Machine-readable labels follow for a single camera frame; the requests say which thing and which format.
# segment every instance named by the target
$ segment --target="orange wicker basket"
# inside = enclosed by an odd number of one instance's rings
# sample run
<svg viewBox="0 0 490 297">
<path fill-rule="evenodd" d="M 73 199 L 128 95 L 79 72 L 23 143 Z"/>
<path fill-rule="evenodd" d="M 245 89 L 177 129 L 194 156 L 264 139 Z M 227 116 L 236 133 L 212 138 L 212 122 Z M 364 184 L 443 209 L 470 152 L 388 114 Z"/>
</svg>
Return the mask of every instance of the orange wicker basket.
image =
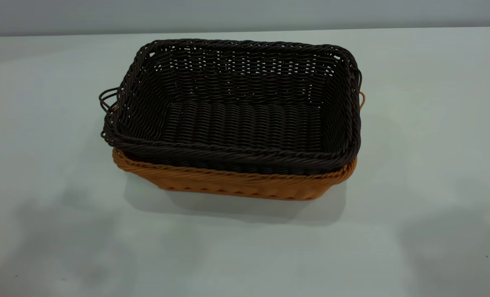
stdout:
<svg viewBox="0 0 490 297">
<path fill-rule="evenodd" d="M 171 191 L 203 192 L 280 200 L 312 200 L 331 186 L 347 180 L 356 167 L 356 158 L 341 170 L 316 175 L 237 173 L 156 165 L 130 160 L 121 150 L 113 149 L 117 166 Z"/>
</svg>

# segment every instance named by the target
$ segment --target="white table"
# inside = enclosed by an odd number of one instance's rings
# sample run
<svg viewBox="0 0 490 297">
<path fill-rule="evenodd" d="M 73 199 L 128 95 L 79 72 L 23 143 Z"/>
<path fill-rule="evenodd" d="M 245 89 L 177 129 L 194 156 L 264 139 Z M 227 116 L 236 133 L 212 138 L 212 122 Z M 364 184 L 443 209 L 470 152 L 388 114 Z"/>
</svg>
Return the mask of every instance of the white table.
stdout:
<svg viewBox="0 0 490 297">
<path fill-rule="evenodd" d="M 155 39 L 332 43 L 354 175 L 311 202 L 118 169 L 98 94 Z M 0 297 L 490 297 L 490 28 L 0 38 Z"/>
</svg>

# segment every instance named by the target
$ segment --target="rectangular basket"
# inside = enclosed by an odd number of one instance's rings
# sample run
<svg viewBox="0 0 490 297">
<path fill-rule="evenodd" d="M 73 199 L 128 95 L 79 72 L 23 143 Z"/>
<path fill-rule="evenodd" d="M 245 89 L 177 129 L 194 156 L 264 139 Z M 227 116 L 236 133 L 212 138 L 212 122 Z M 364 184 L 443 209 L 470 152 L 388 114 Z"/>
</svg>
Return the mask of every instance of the rectangular basket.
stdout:
<svg viewBox="0 0 490 297">
<path fill-rule="evenodd" d="M 333 172 L 360 148 L 360 84 L 352 54 L 334 45 L 154 41 L 101 94 L 102 136 L 154 164 Z"/>
<path fill-rule="evenodd" d="M 356 167 L 355 158 L 339 171 L 327 174 L 237 173 L 139 162 L 116 148 L 113 149 L 113 160 L 120 169 L 135 173 L 164 190 L 279 200 L 316 199 L 331 186 L 347 180 Z"/>
</svg>

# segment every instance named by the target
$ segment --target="gray wall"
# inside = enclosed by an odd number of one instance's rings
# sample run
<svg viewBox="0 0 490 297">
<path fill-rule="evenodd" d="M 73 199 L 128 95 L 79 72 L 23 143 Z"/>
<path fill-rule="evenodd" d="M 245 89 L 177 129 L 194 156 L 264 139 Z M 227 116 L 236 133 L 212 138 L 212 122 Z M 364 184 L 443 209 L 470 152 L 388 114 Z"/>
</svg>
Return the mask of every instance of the gray wall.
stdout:
<svg viewBox="0 0 490 297">
<path fill-rule="evenodd" d="M 0 35 L 490 26 L 490 0 L 0 0 Z"/>
</svg>

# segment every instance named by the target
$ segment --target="basket rim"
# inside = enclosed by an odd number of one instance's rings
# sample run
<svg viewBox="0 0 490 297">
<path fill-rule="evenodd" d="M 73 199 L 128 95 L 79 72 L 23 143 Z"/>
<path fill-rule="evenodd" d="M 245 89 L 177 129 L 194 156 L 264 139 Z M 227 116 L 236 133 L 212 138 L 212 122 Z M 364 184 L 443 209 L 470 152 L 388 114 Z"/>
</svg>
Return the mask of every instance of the basket rim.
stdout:
<svg viewBox="0 0 490 297">
<path fill-rule="evenodd" d="M 138 146 L 138 148 L 152 146 L 160 153 L 169 152 L 173 156 L 184 156 L 187 158 L 195 158 L 192 154 L 197 156 L 203 156 L 206 158 L 211 158 L 210 160 L 222 160 L 222 161 L 243 161 L 246 159 L 246 163 L 252 164 L 265 164 L 269 163 L 284 164 L 289 166 L 296 166 L 301 168 L 311 168 L 311 169 L 331 169 L 334 167 L 339 167 L 339 164 L 335 158 L 346 156 L 349 154 L 348 159 L 353 160 L 358 153 L 360 148 L 360 132 L 354 129 L 352 126 L 352 131 L 350 133 L 350 138 L 346 137 L 344 139 L 344 145 L 341 149 L 335 152 L 305 152 L 305 151 L 291 151 L 291 150 L 280 150 L 276 148 L 258 148 L 258 147 L 240 147 L 234 145 L 215 145 L 215 144 L 202 144 L 202 143 L 186 143 L 177 142 L 171 143 L 167 141 L 151 141 L 146 139 L 138 139 L 135 137 L 129 137 L 127 135 L 121 134 L 118 129 L 119 112 L 117 112 L 116 106 L 122 105 L 127 95 L 127 90 L 134 85 L 134 78 L 141 72 L 141 65 L 152 51 L 158 49 L 160 46 L 174 46 L 174 45 L 192 45 L 194 47 L 202 47 L 207 49 L 221 49 L 225 51 L 288 51 L 291 53 L 329 53 L 335 56 L 343 57 L 347 60 L 346 64 L 349 68 L 351 78 L 351 88 L 352 92 L 350 94 L 349 105 L 350 113 L 359 114 L 358 105 L 358 92 L 361 85 L 361 73 L 356 66 L 356 61 L 352 54 L 343 47 L 337 45 L 309 45 L 305 43 L 296 42 L 258 42 L 258 41 L 234 41 L 234 40 L 205 40 L 205 39 L 169 39 L 169 40 L 155 40 L 141 47 L 134 58 L 133 64 L 131 64 L 128 72 L 124 76 L 121 85 L 117 89 L 117 102 L 111 107 L 107 106 L 105 108 L 107 115 L 105 117 L 105 125 L 111 127 L 109 129 L 111 135 L 102 132 L 102 137 L 104 137 L 111 146 L 119 146 L 121 149 L 127 149 L 126 146 Z M 111 141 L 111 137 L 117 138 L 117 141 Z M 125 145 L 118 145 L 119 141 L 124 141 Z"/>
</svg>

